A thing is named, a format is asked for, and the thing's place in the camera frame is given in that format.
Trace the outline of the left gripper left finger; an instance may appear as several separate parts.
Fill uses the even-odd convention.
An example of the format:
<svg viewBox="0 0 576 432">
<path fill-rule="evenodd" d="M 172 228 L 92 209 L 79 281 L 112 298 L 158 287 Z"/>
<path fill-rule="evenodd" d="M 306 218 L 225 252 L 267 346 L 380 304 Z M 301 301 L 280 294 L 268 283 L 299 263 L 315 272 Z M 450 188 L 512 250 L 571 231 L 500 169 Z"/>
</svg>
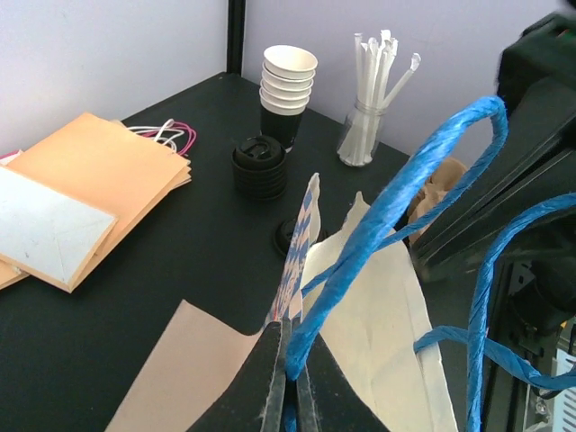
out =
<svg viewBox="0 0 576 432">
<path fill-rule="evenodd" d="M 227 390 L 189 427 L 197 431 L 279 431 L 288 321 L 268 324 Z"/>
</svg>

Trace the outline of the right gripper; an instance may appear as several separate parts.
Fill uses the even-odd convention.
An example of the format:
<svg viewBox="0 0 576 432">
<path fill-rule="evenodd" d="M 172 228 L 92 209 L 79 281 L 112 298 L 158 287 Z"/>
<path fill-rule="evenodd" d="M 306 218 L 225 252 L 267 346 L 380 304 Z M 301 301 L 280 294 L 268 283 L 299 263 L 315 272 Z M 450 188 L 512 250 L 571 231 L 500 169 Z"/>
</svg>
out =
<svg viewBox="0 0 576 432">
<path fill-rule="evenodd" d="M 418 270 L 476 268 L 511 221 L 499 256 L 490 337 L 541 374 L 569 364 L 556 351 L 575 315 L 575 15 L 553 13 L 504 50 L 499 96 L 508 139 L 490 167 L 412 249 Z"/>
</svg>

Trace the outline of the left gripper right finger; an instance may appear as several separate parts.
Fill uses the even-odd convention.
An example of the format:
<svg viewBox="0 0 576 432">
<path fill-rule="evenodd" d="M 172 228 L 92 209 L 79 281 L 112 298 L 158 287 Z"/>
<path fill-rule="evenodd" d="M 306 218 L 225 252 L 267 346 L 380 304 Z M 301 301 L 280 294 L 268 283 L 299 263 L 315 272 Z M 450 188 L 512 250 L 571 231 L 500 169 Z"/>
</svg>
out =
<svg viewBox="0 0 576 432">
<path fill-rule="evenodd" d="M 322 337 L 314 341 L 296 382 L 298 431 L 386 431 L 356 395 Z"/>
</svg>

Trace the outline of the blue checkered paper bag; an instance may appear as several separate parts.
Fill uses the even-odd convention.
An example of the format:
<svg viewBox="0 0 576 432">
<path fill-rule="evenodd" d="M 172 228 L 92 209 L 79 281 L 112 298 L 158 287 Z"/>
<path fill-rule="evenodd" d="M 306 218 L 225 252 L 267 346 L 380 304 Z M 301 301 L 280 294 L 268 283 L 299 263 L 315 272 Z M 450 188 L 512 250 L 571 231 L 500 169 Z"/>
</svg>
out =
<svg viewBox="0 0 576 432">
<path fill-rule="evenodd" d="M 445 198 L 403 229 L 395 224 L 418 190 L 474 123 L 490 119 L 492 142 Z M 549 392 L 570 389 L 574 372 L 557 376 L 523 365 L 487 336 L 495 264 L 522 226 L 510 224 L 481 263 L 467 328 L 432 327 L 404 239 L 448 209 L 491 165 L 509 132 L 497 96 L 471 103 L 443 123 L 373 203 L 355 198 L 336 234 L 309 245 L 320 230 L 320 180 L 309 181 L 283 275 L 261 330 L 245 336 L 182 302 L 112 417 L 111 431 L 191 431 L 189 427 L 227 390 L 266 326 L 288 321 L 286 378 L 279 431 L 296 429 L 296 382 L 316 338 L 323 338 L 361 401 L 386 431 L 454 431 L 439 343 L 467 348 L 467 420 L 481 428 L 482 369 L 494 361 L 520 381 Z"/>
</svg>

